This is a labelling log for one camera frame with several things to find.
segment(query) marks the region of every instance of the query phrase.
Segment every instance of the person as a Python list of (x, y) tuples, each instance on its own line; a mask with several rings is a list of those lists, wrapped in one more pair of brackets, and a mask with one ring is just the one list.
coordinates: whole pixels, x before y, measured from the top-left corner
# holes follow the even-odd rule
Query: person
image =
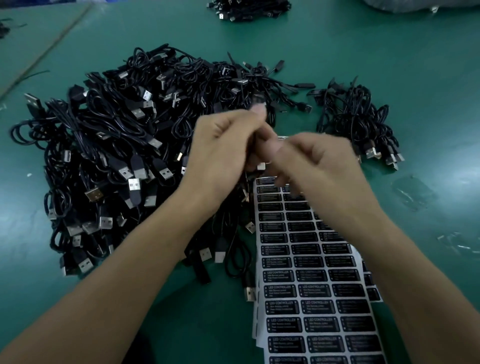
[(271, 161), (276, 184), (301, 191), (360, 251), (414, 364), (480, 363), (479, 313), (382, 211), (349, 141), (314, 133), (278, 141), (265, 119), (263, 105), (200, 117), (176, 192), (5, 347), (0, 362), (120, 363), (190, 238), (244, 168)]

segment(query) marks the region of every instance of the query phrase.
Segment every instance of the stack of sticker sheets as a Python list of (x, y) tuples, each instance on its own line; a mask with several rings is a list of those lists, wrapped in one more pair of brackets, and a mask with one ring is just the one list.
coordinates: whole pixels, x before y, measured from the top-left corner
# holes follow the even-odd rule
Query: stack of sticker sheets
[(253, 338), (268, 364), (385, 364), (359, 252), (274, 178), (254, 182)]

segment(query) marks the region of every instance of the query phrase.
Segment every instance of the forearm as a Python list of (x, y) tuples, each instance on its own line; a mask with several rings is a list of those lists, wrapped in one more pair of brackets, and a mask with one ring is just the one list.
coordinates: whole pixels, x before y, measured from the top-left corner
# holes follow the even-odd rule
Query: forearm
[(4, 363), (119, 363), (148, 309), (208, 216), (172, 195), (115, 253), (0, 354)]
[(480, 315), (387, 217), (359, 234), (360, 250), (413, 363), (479, 363)]

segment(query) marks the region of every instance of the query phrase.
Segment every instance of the black label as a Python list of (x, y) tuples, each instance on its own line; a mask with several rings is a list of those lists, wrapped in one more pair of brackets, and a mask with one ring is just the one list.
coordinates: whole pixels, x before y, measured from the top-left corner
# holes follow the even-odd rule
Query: black label
[(260, 223), (260, 232), (281, 232), (287, 231), (284, 222), (264, 222)]
[(264, 178), (257, 178), (257, 185), (261, 186), (264, 184), (274, 184), (275, 177), (264, 177)]
[(305, 352), (302, 336), (269, 336), (268, 351), (274, 353)]
[(313, 231), (315, 225), (313, 222), (289, 222), (288, 231)]
[(293, 262), (296, 268), (323, 268), (324, 260), (321, 256), (295, 256)]
[(293, 196), (291, 194), (285, 194), (283, 195), (283, 199), (285, 201), (305, 201), (305, 197), (303, 197), (302, 195)]
[(285, 214), (283, 212), (264, 212), (258, 214), (260, 221), (284, 221)]
[(351, 255), (326, 256), (327, 267), (356, 267), (355, 258)]
[(352, 355), (350, 357), (352, 364), (385, 364), (383, 355)]
[(332, 315), (335, 306), (332, 300), (302, 300), (301, 310), (305, 315)]
[(332, 282), (359, 281), (360, 275), (356, 269), (331, 269), (328, 271)]
[(369, 314), (367, 300), (337, 300), (336, 306), (341, 314)]
[(305, 356), (271, 356), (269, 364), (308, 364)]
[(260, 234), (262, 244), (288, 243), (287, 234)]
[(258, 204), (258, 211), (282, 211), (283, 204), (281, 202), (270, 202), (266, 204)]
[(365, 297), (362, 284), (332, 284), (335, 297)]
[(298, 315), (299, 303), (297, 301), (265, 301), (267, 315)]
[(268, 317), (267, 331), (272, 332), (302, 332), (300, 317)]
[(365, 286), (373, 286), (375, 284), (373, 282), (373, 278), (372, 278), (371, 273), (364, 273), (363, 277), (365, 278)]
[(311, 364), (348, 364), (346, 356), (312, 356)]
[(322, 249), (325, 254), (352, 254), (350, 244), (347, 243), (322, 244)]
[(370, 301), (381, 301), (380, 294), (375, 287), (367, 288), (368, 298)]
[(332, 297), (328, 284), (299, 284), (300, 297)]
[(264, 286), (265, 298), (294, 298), (297, 296), (295, 285)]
[(382, 350), (377, 335), (346, 335), (349, 352), (379, 352)]
[(323, 221), (317, 221), (318, 230), (333, 230), (330, 226), (326, 225)]
[(318, 237), (314, 232), (293, 232), (290, 234), (290, 241), (292, 243), (317, 242)]
[(276, 186), (261, 186), (257, 187), (258, 194), (271, 194), (274, 192), (280, 192), (280, 189)]
[(312, 219), (312, 213), (310, 211), (287, 212), (288, 221), (305, 221), (305, 220), (311, 220), (311, 219)]
[(293, 270), (264, 270), (265, 283), (294, 282)]
[(344, 352), (341, 336), (307, 336), (310, 352)]
[(320, 254), (319, 244), (295, 244), (291, 247), (294, 255)]
[(288, 245), (262, 245), (261, 251), (263, 256), (290, 255), (290, 248)]
[(259, 194), (257, 195), (258, 202), (276, 202), (282, 201), (282, 195), (280, 194)]
[(327, 273), (323, 269), (297, 269), (295, 271), (298, 282), (327, 282)]
[(375, 331), (375, 324), (371, 316), (343, 316), (340, 321), (343, 331)]
[(343, 242), (345, 241), (344, 238), (342, 238), (340, 235), (338, 235), (338, 232), (335, 231), (326, 231), (326, 232), (319, 232), (320, 235), (320, 240), (322, 242)]
[(306, 332), (340, 332), (336, 317), (304, 317)]
[(306, 202), (285, 202), (285, 210), (287, 211), (310, 210), (310, 206), (308, 206)]
[(292, 260), (289, 256), (281, 258), (262, 258), (262, 267), (267, 268), (292, 268)]

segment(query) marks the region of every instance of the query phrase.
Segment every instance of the green table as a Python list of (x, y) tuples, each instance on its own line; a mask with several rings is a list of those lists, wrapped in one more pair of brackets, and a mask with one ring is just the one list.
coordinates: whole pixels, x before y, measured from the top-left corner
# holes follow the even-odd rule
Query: green table
[[(32, 70), (51, 73), (20, 83), (0, 101), (6, 106), (0, 111), (0, 347), (77, 282), (61, 277), (59, 256), (48, 248), (42, 153), (14, 145), (6, 134), (28, 118), (22, 94), (64, 97), (85, 72), (120, 65), (136, 46), (148, 50), (165, 42), (211, 61), (226, 60), (227, 51), (237, 61), (270, 66), (284, 59), (278, 78), (291, 83), (325, 87), (334, 76), (350, 82), (359, 75), (376, 105), (390, 105), (387, 122), (406, 158), (397, 172), (364, 163), (373, 190), (388, 215), (480, 308), (479, 10), (390, 15), (359, 0), (292, 2), (279, 19), (248, 24), (222, 22), (196, 0), (96, 5)], [(45, 21), (55, 27), (61, 19)], [(30, 41), (36, 42), (34, 29)], [(0, 69), (5, 61), (0, 55)], [(317, 107), (308, 116), (282, 114), (276, 130), (313, 131), (318, 115)], [(170, 277), (143, 326), (156, 357), (166, 363), (262, 363), (263, 352), (251, 339), (252, 306), (240, 283), (219, 265), (208, 269), (208, 286), (184, 267)], [(407, 363), (388, 309), (375, 304), (374, 310), (389, 363)], [(184, 354), (186, 345), (195, 356)]]

